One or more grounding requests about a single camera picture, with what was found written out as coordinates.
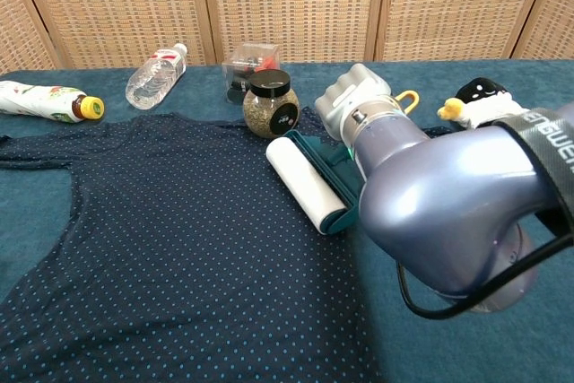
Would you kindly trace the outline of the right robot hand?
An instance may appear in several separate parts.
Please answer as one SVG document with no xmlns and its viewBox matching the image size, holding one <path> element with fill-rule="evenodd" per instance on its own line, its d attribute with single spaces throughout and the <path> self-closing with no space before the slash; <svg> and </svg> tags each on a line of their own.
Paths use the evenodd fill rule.
<svg viewBox="0 0 574 383">
<path fill-rule="evenodd" d="M 387 111 L 404 115 L 388 83 L 361 63 L 327 87 L 315 100 L 315 109 L 328 134 L 347 147 L 353 146 L 357 130 L 367 125 L 369 116 Z"/>
</svg>

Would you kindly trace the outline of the teal lint roller yellow handle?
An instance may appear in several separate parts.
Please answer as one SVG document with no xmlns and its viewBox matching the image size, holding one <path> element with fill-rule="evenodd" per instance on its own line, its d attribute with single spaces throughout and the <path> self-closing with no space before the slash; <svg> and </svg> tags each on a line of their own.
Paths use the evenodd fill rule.
<svg viewBox="0 0 574 383">
<path fill-rule="evenodd" d="M 384 115 L 408 115 L 420 100 L 413 90 L 392 97 L 404 115 L 387 111 L 369 116 L 357 134 Z M 332 235 L 356 222 L 364 175 L 356 170 L 354 142 L 352 147 L 342 142 L 330 149 L 317 137 L 291 130 L 274 139 L 265 156 L 320 234 Z"/>
</svg>

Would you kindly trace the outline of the round glass jar black lid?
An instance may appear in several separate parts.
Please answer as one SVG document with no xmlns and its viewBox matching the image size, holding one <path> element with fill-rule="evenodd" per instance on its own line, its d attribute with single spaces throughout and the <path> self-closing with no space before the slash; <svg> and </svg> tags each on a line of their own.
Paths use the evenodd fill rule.
<svg viewBox="0 0 574 383">
<path fill-rule="evenodd" d="M 253 73 L 243 115 L 248 128 L 263 138 L 274 139 L 293 129 L 299 121 L 300 102 L 289 74 L 280 69 Z"/>
</svg>

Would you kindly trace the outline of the clear plastic box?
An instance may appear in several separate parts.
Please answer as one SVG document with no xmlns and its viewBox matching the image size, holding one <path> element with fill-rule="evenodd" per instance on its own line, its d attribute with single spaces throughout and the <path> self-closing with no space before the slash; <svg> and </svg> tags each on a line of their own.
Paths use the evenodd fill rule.
<svg viewBox="0 0 574 383">
<path fill-rule="evenodd" d="M 280 63 L 278 45 L 241 43 L 222 62 L 226 101 L 241 105 L 250 87 L 250 76 L 265 69 L 279 69 Z"/>
</svg>

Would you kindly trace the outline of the woven bamboo folding screen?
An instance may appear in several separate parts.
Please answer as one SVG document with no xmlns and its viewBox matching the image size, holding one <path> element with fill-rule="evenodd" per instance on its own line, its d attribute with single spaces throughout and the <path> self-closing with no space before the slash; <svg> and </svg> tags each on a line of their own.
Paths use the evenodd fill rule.
<svg viewBox="0 0 574 383">
<path fill-rule="evenodd" d="M 285 62 L 574 59 L 574 0 L 0 0 L 0 74 L 137 66 L 177 42 L 191 65 L 243 42 Z"/>
</svg>

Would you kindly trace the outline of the black white plush toy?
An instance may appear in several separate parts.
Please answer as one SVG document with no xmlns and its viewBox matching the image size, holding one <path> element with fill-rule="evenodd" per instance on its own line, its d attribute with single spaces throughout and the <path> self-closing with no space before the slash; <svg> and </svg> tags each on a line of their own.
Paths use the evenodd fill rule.
<svg viewBox="0 0 574 383">
<path fill-rule="evenodd" d="M 477 77 L 462 86 L 454 97 L 446 99 L 437 115 L 442 120 L 456 122 L 471 130 L 527 111 L 504 86 L 488 78 Z"/>
</svg>

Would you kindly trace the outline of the clear plastic water bottle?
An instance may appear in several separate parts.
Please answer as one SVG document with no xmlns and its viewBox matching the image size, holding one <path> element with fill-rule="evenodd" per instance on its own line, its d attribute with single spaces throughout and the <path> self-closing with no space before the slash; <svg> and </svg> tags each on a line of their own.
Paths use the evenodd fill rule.
<svg viewBox="0 0 574 383">
<path fill-rule="evenodd" d="M 126 85 L 126 99 L 137 109 L 159 105 L 187 69 L 187 47 L 176 43 L 152 54 L 132 74 Z"/>
</svg>

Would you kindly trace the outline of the navy polka dot shirt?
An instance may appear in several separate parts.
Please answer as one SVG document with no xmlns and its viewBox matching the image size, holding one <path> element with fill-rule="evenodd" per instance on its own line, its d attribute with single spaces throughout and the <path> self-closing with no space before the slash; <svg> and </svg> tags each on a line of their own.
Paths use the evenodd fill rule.
<svg viewBox="0 0 574 383">
<path fill-rule="evenodd" d="M 384 383 L 349 243 L 240 122 L 177 114 L 0 137 L 65 169 L 68 223 L 0 303 L 0 383 Z"/>
</svg>

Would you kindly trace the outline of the teal tablecloth-covered table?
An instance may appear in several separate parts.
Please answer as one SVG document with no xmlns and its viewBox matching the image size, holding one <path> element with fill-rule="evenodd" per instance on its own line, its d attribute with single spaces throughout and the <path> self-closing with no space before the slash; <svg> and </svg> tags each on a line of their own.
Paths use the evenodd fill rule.
<svg viewBox="0 0 574 383">
<path fill-rule="evenodd" d="M 0 115 L 0 137 L 41 136 L 163 114 L 240 122 L 241 108 L 224 99 L 216 66 L 189 68 L 151 111 L 126 101 L 129 76 L 127 69 L 11 72 L 14 81 L 71 86 L 99 96 L 106 115 L 100 122 L 76 125 Z M 60 239 L 71 211 L 71 181 L 65 169 L 0 167 L 0 303 Z M 513 308 L 430 321 L 404 306 L 393 260 L 360 228 L 343 234 L 384 383 L 574 383 L 574 249 L 541 265 L 533 290 Z"/>
</svg>

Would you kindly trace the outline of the white tea bottle yellow cap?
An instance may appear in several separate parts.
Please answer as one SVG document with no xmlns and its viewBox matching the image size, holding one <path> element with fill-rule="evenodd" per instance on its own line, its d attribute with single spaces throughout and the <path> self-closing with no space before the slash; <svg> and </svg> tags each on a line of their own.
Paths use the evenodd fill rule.
<svg viewBox="0 0 574 383">
<path fill-rule="evenodd" d="M 0 81 L 0 113 L 47 118 L 65 123 L 99 120 L 105 105 L 102 99 L 59 85 L 40 86 Z"/>
</svg>

